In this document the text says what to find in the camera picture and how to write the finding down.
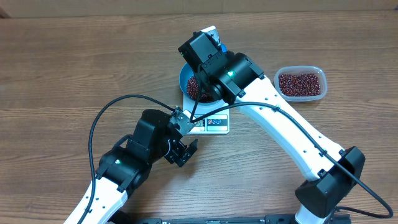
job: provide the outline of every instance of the red beans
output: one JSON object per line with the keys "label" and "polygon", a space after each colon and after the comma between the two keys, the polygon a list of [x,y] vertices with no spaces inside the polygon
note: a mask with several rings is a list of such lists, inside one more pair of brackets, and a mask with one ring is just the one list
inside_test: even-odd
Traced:
{"label": "red beans", "polygon": [[[198,81],[197,79],[192,76],[187,83],[187,93],[188,96],[193,99],[197,100],[198,97],[198,92],[199,92],[199,86],[198,86]],[[202,92],[200,96],[200,103],[210,103],[213,102],[214,99],[211,97],[209,93]]]}
{"label": "red beans", "polygon": [[318,96],[321,94],[319,79],[314,73],[280,74],[279,86],[286,96]]}

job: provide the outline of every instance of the container of beans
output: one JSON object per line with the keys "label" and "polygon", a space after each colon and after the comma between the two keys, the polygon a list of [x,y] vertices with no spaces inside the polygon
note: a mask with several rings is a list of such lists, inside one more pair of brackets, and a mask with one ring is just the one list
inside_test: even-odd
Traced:
{"label": "container of beans", "polygon": [[289,66],[275,75],[275,89],[289,102],[320,100],[328,91],[325,73],[315,66]]}

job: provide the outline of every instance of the wooden surface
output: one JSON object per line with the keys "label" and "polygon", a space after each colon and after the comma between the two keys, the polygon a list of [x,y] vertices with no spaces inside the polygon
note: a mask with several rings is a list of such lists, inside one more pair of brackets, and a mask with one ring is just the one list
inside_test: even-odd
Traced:
{"label": "wooden surface", "polygon": [[[366,156],[361,179],[398,211],[395,11],[3,19],[0,223],[63,223],[90,181],[87,140],[97,112],[131,93],[181,105],[177,48],[213,24],[230,50],[249,55],[271,80],[289,65],[325,71],[326,97],[293,107],[343,147],[358,146]],[[105,112],[94,134],[96,165],[147,108],[159,107],[126,100]],[[297,211],[303,177],[249,118],[231,110],[228,135],[183,140],[195,137],[200,149],[185,167],[158,161],[124,211],[161,218]],[[358,186],[340,205],[385,213]]]}
{"label": "wooden surface", "polygon": [[12,18],[393,10],[398,0],[0,0]]}

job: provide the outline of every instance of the wooden table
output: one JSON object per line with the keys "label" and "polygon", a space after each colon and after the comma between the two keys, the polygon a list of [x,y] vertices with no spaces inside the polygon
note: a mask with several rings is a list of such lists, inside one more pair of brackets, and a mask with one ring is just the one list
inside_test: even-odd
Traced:
{"label": "wooden table", "polygon": [[[88,132],[113,98],[143,94],[181,105],[177,48],[216,25],[272,80],[316,65],[328,80],[317,103],[293,104],[318,130],[366,155],[361,179],[398,211],[398,13],[87,17],[0,20],[0,223],[63,223],[90,181]],[[95,164],[141,113],[144,100],[111,107],[94,135]],[[183,168],[158,161],[123,207],[135,217],[258,217],[295,213],[304,181],[258,125],[231,110],[231,132],[199,138]],[[340,205],[385,213],[355,187]],[[353,215],[354,223],[373,223]],[[397,223],[398,219],[378,223]]]}

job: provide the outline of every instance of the clear plastic tray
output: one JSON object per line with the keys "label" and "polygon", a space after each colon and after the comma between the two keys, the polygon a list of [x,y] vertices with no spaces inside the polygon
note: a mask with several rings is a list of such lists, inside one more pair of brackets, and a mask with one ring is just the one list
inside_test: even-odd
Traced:
{"label": "clear plastic tray", "polygon": [[[320,86],[320,91],[321,94],[317,96],[286,96],[282,93],[282,90],[280,90],[279,86],[279,75],[280,74],[290,74],[290,75],[301,75],[301,74],[306,74],[306,73],[314,73],[318,79],[319,79],[319,86]],[[326,92],[328,91],[328,84],[326,82],[326,76],[325,73],[322,71],[322,69],[315,67],[315,66],[289,66],[289,67],[283,67],[279,69],[279,71],[275,74],[274,78],[274,83],[275,83],[275,89],[278,91],[278,93],[285,99],[286,101],[289,102],[305,102],[305,101],[313,101],[313,100],[320,100],[322,99],[325,95]]]}

